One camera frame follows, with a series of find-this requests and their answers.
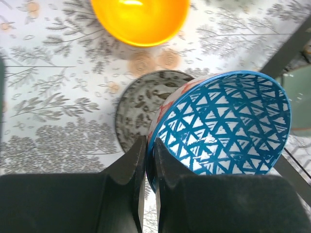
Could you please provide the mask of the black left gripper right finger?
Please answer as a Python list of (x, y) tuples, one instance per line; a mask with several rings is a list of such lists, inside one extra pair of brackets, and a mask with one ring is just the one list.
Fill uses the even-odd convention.
[(196, 175), (154, 143), (161, 233), (308, 233), (290, 183), (274, 175)]

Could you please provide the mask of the orange plastic bowl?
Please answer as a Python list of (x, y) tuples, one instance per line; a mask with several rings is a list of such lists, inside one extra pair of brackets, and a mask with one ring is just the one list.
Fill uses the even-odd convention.
[(187, 18), (189, 0), (92, 0), (101, 25), (116, 39), (153, 47), (172, 39)]

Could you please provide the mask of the red diamond pattern bowl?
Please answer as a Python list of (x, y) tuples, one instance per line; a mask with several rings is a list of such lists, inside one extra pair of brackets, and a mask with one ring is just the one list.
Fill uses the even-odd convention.
[(283, 87), (266, 74), (238, 70), (193, 79), (171, 93), (148, 132), (147, 178), (156, 187), (154, 143), (197, 175), (266, 174), (291, 129)]

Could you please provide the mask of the black wire dish rack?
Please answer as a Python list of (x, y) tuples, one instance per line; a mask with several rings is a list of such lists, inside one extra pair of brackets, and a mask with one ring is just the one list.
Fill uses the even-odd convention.
[(311, 18), (307, 19), (261, 70), (285, 89), (292, 108), (290, 137), (283, 157), (311, 183)]

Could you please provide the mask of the pink patterned bowl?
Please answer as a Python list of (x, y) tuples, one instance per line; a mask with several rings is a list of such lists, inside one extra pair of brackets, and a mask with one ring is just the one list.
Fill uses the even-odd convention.
[(124, 152), (140, 135), (147, 135), (156, 112), (166, 98), (194, 78), (181, 71), (160, 70), (135, 80), (124, 91), (115, 115), (115, 131)]

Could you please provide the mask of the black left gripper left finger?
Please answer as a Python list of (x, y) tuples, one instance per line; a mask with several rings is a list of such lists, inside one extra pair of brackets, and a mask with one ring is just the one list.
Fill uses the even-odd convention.
[(140, 233), (146, 137), (98, 173), (0, 178), (3, 233)]

